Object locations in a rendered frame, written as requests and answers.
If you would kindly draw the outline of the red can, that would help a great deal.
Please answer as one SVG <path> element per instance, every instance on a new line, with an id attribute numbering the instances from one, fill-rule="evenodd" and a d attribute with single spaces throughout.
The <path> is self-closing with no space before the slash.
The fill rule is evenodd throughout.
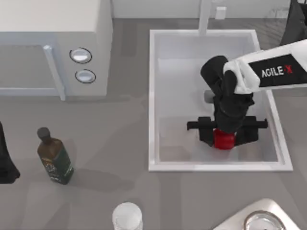
<path id="1" fill-rule="evenodd" d="M 213 131 L 214 147 L 220 150 L 230 150 L 235 146 L 235 133 L 225 133 L 219 129 Z"/>

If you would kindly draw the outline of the white sink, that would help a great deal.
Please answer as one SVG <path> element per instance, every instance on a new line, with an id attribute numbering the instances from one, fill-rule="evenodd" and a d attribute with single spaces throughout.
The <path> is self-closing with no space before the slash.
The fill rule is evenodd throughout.
<path id="1" fill-rule="evenodd" d="M 199 140 L 187 122 L 213 116 L 204 100 L 208 86 L 200 76 L 203 64 L 216 55 L 234 59 L 260 49 L 252 29 L 153 29 L 149 35 L 149 163 L 150 171 L 277 172 L 292 171 L 275 99 L 271 91 L 254 95 L 248 114 L 267 119 L 259 140 L 219 150 Z"/>

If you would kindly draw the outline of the clear glass bowl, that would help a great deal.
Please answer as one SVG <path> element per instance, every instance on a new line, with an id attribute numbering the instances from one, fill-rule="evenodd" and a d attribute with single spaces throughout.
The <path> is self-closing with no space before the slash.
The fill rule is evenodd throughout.
<path id="1" fill-rule="evenodd" d="M 275 214 L 256 210 L 244 219 L 243 230 L 286 230 L 286 226 Z"/>

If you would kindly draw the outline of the tall white tap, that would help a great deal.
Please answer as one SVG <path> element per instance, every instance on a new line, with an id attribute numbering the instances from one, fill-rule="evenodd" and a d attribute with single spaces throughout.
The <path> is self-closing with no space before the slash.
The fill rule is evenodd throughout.
<path id="1" fill-rule="evenodd" d="M 200 15 L 199 15 L 199 24 L 198 24 L 199 36 L 206 36 L 208 21 L 211 14 L 211 6 L 212 6 L 212 0 L 200 1 Z"/>

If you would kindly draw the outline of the black stand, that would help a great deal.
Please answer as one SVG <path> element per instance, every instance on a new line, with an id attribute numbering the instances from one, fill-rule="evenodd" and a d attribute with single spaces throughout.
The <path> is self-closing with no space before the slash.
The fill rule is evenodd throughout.
<path id="1" fill-rule="evenodd" d="M 280 46 L 307 39 L 307 0 L 290 0 L 285 30 Z"/>

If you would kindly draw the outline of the small microwave knob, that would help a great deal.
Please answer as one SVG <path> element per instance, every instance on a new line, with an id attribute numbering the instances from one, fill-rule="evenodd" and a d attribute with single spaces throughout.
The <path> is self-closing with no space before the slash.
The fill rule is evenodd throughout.
<path id="1" fill-rule="evenodd" d="M 95 73 L 89 69 L 82 69 L 82 70 L 76 71 L 74 76 L 75 76 L 75 79 L 82 84 L 91 84 L 95 82 L 96 80 Z"/>

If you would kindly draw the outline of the large microwave knob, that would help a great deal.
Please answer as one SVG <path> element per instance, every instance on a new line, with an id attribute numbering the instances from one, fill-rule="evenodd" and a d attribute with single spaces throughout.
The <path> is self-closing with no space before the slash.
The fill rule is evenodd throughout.
<path id="1" fill-rule="evenodd" d="M 79 47 L 79 48 L 70 50 L 69 56 L 72 61 L 78 64 L 89 63 L 93 58 L 92 53 L 84 47 Z"/>

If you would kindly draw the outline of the dark green bottle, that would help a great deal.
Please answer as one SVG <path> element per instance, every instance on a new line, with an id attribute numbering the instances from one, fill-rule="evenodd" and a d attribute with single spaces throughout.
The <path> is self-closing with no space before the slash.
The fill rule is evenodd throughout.
<path id="1" fill-rule="evenodd" d="M 48 176 L 58 184 L 68 184 L 74 168 L 63 142 L 52 137 L 47 127 L 39 128 L 37 136 L 40 139 L 37 153 Z"/>

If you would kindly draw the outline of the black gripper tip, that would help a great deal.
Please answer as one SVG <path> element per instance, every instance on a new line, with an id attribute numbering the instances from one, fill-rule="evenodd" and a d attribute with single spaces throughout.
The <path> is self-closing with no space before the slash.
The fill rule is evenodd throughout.
<path id="1" fill-rule="evenodd" d="M 12 184 L 19 178 L 20 172 L 9 155 L 3 125 L 0 121 L 0 184 Z"/>

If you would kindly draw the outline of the pale microwave oven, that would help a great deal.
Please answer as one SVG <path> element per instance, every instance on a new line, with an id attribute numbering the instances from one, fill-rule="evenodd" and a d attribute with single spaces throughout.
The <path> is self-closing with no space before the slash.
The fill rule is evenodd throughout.
<path id="1" fill-rule="evenodd" d="M 68 97 L 107 94 L 113 22 L 111 0 L 0 0 L 0 96 L 58 96 L 43 46 L 53 48 Z M 78 64 L 72 49 L 93 58 Z M 89 69 L 95 82 L 82 84 L 75 72 Z"/>

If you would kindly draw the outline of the white wall socket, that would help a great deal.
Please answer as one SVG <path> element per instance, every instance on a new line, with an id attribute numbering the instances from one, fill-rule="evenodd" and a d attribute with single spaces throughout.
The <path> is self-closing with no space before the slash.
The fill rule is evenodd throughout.
<path id="1" fill-rule="evenodd" d="M 216 7 L 215 19 L 216 20 L 224 20 L 226 18 L 226 10 L 227 8 L 224 6 Z"/>

